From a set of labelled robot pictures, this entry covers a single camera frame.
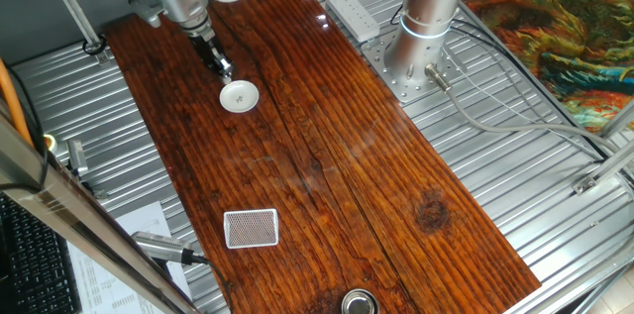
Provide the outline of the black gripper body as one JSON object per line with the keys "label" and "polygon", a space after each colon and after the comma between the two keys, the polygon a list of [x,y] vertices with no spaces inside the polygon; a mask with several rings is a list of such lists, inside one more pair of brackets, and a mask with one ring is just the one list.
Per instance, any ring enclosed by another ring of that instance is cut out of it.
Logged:
{"label": "black gripper body", "polygon": [[220,55],[216,46],[216,34],[213,30],[206,31],[196,37],[190,37],[194,50],[206,65],[219,65]]}

